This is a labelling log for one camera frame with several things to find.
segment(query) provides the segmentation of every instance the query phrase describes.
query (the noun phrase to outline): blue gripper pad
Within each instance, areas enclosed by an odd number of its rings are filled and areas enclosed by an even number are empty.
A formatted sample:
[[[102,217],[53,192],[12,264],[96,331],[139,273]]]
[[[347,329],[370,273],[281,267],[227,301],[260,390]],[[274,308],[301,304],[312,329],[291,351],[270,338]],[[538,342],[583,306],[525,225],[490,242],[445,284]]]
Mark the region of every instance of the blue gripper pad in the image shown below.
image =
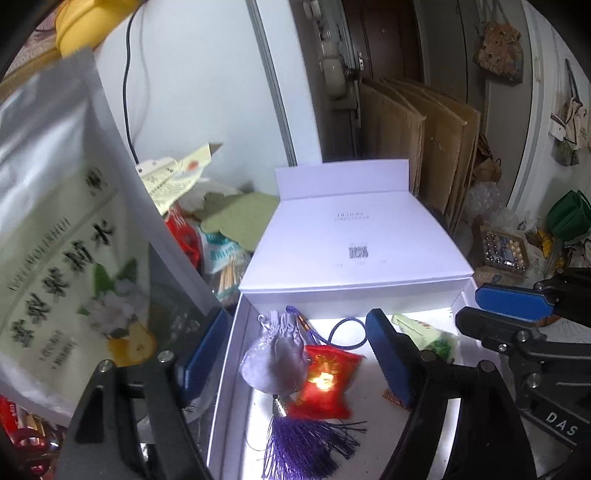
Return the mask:
[[[537,322],[552,315],[554,305],[534,290],[484,284],[476,290],[476,303],[482,310]]]
[[[394,329],[381,309],[367,314],[365,331],[394,397],[412,409],[424,385],[417,347],[408,335]]]
[[[226,345],[232,318],[226,310],[217,310],[197,348],[180,362],[177,378],[180,400],[185,406],[201,395],[213,365]]]

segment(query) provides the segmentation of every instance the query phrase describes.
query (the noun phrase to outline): white flower illustration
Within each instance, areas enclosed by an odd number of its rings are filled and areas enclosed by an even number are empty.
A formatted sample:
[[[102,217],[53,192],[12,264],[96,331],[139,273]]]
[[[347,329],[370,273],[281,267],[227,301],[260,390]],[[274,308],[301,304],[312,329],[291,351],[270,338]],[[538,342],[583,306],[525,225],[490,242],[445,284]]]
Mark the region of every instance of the white flower illustration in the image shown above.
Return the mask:
[[[110,335],[118,329],[128,330],[135,320],[136,312],[142,310],[147,297],[139,287],[129,280],[115,280],[115,291],[100,294],[85,305],[90,325],[103,335]]]

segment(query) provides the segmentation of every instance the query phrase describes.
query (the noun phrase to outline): flattened cardboard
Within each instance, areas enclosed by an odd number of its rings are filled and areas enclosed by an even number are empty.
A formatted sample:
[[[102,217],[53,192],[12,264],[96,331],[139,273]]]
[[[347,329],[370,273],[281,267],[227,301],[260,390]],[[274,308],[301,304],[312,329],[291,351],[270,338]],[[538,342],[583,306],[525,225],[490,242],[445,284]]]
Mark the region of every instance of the flattened cardboard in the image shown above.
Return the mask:
[[[359,85],[361,139],[365,157],[407,158],[409,191],[416,197],[423,159],[425,117],[404,98],[397,101],[366,85]]]
[[[415,86],[426,95],[435,98],[467,122],[466,128],[464,129],[464,136],[462,138],[462,146],[460,148],[456,174],[453,179],[452,192],[445,211],[446,220],[450,225],[450,232],[453,233],[456,229],[460,215],[462,214],[463,201],[466,197],[470,178],[472,177],[472,169],[474,167],[474,159],[476,157],[476,149],[478,146],[478,135],[480,133],[481,114],[470,105],[458,102],[455,98],[447,96],[443,92],[435,90],[432,87],[410,79],[405,79],[404,82],[411,86]]]
[[[427,117],[419,199],[444,213],[452,191],[465,121],[413,86],[397,80],[392,82],[384,83],[383,87],[397,90]]]

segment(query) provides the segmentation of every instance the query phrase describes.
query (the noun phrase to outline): metal screw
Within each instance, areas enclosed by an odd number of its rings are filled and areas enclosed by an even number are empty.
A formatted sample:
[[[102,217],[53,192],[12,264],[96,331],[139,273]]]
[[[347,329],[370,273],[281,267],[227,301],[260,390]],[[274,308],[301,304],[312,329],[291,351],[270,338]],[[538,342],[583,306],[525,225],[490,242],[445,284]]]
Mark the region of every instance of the metal screw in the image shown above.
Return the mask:
[[[98,366],[96,367],[97,370],[101,373],[105,373],[108,370],[111,370],[111,368],[113,368],[115,366],[115,362],[113,360],[103,360],[102,362],[99,362]]]
[[[435,355],[431,350],[423,350],[421,352],[421,360],[424,362],[434,362],[437,359],[437,355]]]
[[[527,330],[521,330],[517,332],[517,340],[525,342],[530,337],[530,333]]]
[[[479,363],[479,367],[482,371],[487,372],[487,373],[491,373],[491,372],[495,371],[495,364],[493,362],[491,362],[490,360],[483,360],[482,362]]]
[[[531,374],[527,377],[527,386],[530,388],[537,388],[542,383],[542,376],[540,374]]]
[[[165,364],[166,362],[170,362],[174,358],[174,353],[170,350],[162,350],[158,354],[158,362],[161,364]]]

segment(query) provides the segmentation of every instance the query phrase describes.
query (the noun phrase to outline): brown door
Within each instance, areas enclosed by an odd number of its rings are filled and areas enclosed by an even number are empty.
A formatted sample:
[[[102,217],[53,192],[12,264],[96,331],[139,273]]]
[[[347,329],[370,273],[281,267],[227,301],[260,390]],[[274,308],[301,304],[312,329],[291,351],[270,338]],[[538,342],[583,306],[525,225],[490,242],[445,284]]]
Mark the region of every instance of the brown door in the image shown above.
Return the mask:
[[[343,0],[363,77],[423,81],[412,0]]]

